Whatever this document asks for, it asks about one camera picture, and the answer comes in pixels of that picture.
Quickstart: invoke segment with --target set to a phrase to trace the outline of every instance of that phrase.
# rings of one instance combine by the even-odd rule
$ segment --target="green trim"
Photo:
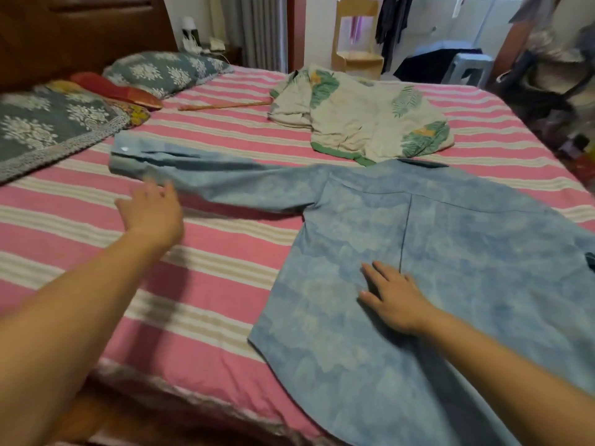
[[[357,164],[361,164],[362,166],[371,166],[372,164],[376,164],[371,159],[368,159],[366,157],[363,157],[361,155],[361,153],[356,153],[356,152],[350,153],[348,151],[341,151],[341,150],[338,150],[338,149],[331,149],[330,147],[325,147],[324,145],[322,145],[322,144],[320,144],[318,142],[310,142],[310,145],[312,146],[312,148],[315,151],[318,151],[320,153],[325,153],[326,155],[330,155],[330,156],[336,156],[337,158],[352,159]]]

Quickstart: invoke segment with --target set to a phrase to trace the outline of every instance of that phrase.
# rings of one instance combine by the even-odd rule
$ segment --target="wooden stick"
[[[185,104],[178,108],[178,111],[201,111],[203,109],[219,109],[224,107],[242,107],[242,106],[264,106],[266,104],[271,104],[271,101],[268,102],[250,102],[250,103],[224,103],[224,104],[205,104],[203,106],[198,106],[196,104]]]

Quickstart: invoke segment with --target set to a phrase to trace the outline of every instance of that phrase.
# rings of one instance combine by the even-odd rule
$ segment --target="hand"
[[[180,242],[184,236],[182,207],[170,181],[163,190],[148,178],[142,186],[132,191],[132,199],[117,199],[115,206],[120,212],[128,234],[153,241],[163,252]]]
[[[364,263],[362,270],[376,285],[382,300],[368,291],[361,291],[359,299],[392,329],[411,335],[423,334],[441,311],[421,294],[412,276],[403,276],[379,261],[373,265]]]

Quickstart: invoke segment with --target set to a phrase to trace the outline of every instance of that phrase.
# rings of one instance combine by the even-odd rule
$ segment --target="person's left arm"
[[[0,444],[37,446],[98,361],[145,272],[183,235],[174,188],[117,200],[126,233],[0,319]]]

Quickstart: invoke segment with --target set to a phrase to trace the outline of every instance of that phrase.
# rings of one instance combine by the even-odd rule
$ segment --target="green floral pillow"
[[[137,87],[155,97],[166,98],[231,71],[231,66],[219,59],[182,52],[144,51],[118,59],[104,69],[103,75],[115,84]]]
[[[128,121],[91,93],[40,86],[0,95],[0,184],[92,146]]]

